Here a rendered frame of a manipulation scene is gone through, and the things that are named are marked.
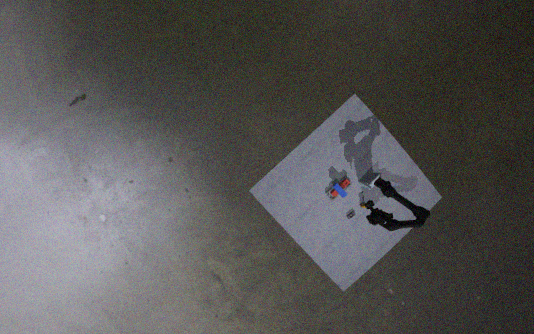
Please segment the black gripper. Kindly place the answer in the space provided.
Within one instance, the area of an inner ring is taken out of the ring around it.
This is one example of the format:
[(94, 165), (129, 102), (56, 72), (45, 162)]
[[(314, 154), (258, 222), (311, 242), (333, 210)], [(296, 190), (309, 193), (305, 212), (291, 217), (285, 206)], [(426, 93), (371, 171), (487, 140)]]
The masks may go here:
[(367, 209), (370, 209), (372, 212), (371, 212), (371, 215), (372, 213), (379, 213), (380, 211), (383, 211), (383, 210), (379, 210), (378, 208), (374, 209), (373, 206), (375, 205), (375, 203), (372, 201), (372, 200), (368, 200), (365, 204)]

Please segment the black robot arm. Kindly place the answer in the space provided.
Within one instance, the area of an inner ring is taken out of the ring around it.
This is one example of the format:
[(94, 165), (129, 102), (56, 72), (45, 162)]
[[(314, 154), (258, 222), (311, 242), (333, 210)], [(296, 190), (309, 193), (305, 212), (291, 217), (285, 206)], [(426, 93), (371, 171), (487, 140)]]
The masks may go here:
[(379, 225), (389, 231), (395, 231), (398, 229), (405, 229), (411, 227), (421, 228), (425, 224), (426, 218), (430, 216), (430, 211), (428, 209), (411, 203), (411, 201), (409, 201), (407, 198), (405, 199), (403, 196), (396, 192), (396, 190), (391, 186), (390, 181), (385, 181), (384, 179), (379, 177), (377, 180), (375, 180), (374, 185), (380, 188), (380, 191), (386, 197), (392, 197), (396, 201), (400, 202), (407, 209), (409, 208), (413, 212), (413, 215), (416, 216), (416, 220), (398, 221), (392, 219), (394, 218), (392, 213), (389, 214), (385, 211), (380, 211), (379, 213), (372, 213), (372, 215), (366, 216), (370, 224), (376, 226), (380, 223)]

